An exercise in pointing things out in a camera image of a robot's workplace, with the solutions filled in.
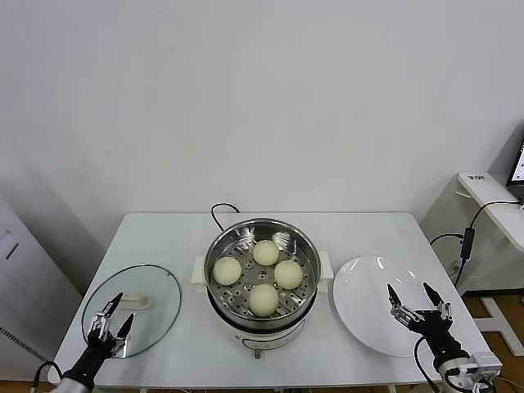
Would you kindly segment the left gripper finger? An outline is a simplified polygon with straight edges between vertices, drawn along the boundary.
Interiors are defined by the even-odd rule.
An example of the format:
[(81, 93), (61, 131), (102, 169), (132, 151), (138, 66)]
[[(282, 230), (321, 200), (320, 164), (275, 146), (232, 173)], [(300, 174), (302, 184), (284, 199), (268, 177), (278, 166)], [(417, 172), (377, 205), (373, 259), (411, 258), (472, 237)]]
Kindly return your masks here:
[(119, 292), (113, 299), (109, 300), (102, 310), (97, 311), (89, 324), (88, 334), (96, 332), (98, 335), (108, 335), (111, 325), (111, 316), (118, 308), (124, 293)]
[(115, 337), (115, 344), (113, 346), (113, 349), (111, 350), (112, 356), (118, 356), (122, 351), (124, 351), (124, 348), (126, 346), (126, 343), (129, 339), (129, 333), (132, 328), (134, 320), (134, 314), (131, 314), (126, 318), (118, 332), (116, 333)]

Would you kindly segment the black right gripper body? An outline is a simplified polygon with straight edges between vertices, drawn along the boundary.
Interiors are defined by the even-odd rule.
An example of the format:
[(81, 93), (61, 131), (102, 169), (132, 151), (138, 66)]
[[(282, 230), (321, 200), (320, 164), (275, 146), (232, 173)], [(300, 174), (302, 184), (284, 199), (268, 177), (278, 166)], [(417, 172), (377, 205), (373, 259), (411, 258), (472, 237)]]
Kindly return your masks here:
[(470, 354), (462, 348), (462, 345), (451, 335), (449, 329), (452, 321), (443, 319), (439, 311), (419, 310), (421, 318), (411, 320), (408, 329), (422, 335), (434, 355), (434, 364), (443, 364), (452, 359), (468, 359)]

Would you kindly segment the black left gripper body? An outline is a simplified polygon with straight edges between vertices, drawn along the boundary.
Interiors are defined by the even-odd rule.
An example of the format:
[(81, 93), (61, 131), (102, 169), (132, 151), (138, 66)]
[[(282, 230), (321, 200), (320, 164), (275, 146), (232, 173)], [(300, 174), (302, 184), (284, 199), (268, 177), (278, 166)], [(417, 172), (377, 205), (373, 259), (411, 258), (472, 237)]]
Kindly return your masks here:
[(115, 338), (108, 327), (98, 327), (88, 334), (88, 344), (73, 367), (63, 377), (95, 377), (106, 359), (112, 356)]

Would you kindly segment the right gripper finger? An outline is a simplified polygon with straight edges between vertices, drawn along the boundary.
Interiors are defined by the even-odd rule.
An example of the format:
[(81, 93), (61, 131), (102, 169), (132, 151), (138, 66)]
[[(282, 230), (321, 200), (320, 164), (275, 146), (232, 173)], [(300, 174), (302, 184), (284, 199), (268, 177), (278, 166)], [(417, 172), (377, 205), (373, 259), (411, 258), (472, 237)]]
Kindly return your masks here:
[(451, 304), (444, 302), (438, 291), (433, 289), (427, 282), (423, 282), (423, 287), (431, 303), (440, 312), (440, 317), (443, 320), (452, 320)]
[(417, 311), (403, 305), (393, 286), (388, 283), (388, 299), (391, 303), (391, 315), (405, 327), (417, 327), (425, 318)]

